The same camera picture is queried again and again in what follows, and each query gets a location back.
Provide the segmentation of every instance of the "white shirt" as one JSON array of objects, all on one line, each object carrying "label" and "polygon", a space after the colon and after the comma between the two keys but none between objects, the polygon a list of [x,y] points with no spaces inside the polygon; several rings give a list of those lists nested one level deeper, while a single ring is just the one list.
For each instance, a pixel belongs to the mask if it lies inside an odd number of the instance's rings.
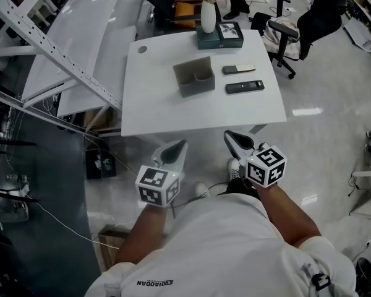
[{"label": "white shirt", "polygon": [[162,249],[113,266],[86,297],[309,296],[318,273],[330,276],[336,296],[357,296],[351,261],[327,239],[290,246],[259,200],[228,194],[188,204]]}]

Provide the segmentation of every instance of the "gray container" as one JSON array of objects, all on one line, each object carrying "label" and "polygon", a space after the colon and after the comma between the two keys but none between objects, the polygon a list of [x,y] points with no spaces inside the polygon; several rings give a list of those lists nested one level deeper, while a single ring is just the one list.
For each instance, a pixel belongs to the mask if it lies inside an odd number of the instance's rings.
[{"label": "gray container", "polygon": [[173,66],[183,98],[215,89],[215,75],[210,56]]}]

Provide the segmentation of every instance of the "white vase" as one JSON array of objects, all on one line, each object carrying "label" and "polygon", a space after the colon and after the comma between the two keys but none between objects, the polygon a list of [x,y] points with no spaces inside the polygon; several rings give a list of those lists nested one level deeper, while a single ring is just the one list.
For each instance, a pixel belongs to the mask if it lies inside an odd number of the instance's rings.
[{"label": "white vase", "polygon": [[215,5],[209,2],[202,2],[202,9],[200,11],[200,22],[202,30],[205,33],[211,33],[216,26],[216,9]]}]

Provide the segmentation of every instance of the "fiducial marker cube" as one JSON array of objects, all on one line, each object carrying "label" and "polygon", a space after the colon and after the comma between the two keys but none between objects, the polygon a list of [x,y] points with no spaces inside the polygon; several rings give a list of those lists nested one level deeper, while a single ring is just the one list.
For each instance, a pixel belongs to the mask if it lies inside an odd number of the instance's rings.
[{"label": "fiducial marker cube", "polygon": [[246,159],[246,178],[263,187],[271,186],[284,176],[287,158],[271,146]]},{"label": "fiducial marker cube", "polygon": [[180,173],[142,166],[136,179],[141,201],[166,207],[180,193]]}]

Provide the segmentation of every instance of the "white desk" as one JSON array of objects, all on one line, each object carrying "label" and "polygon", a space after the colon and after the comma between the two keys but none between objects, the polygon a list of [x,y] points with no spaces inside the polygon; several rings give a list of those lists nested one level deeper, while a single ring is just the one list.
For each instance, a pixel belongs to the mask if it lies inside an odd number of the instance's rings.
[{"label": "white desk", "polygon": [[[286,121],[278,83],[256,30],[243,30],[242,48],[197,49],[195,32],[130,44],[122,101],[123,136],[267,124]],[[147,51],[138,53],[141,46]],[[173,65],[211,56],[216,89],[182,98]],[[256,70],[224,76],[223,66],[254,64]],[[227,95],[226,84],[261,79],[265,90]]]}]

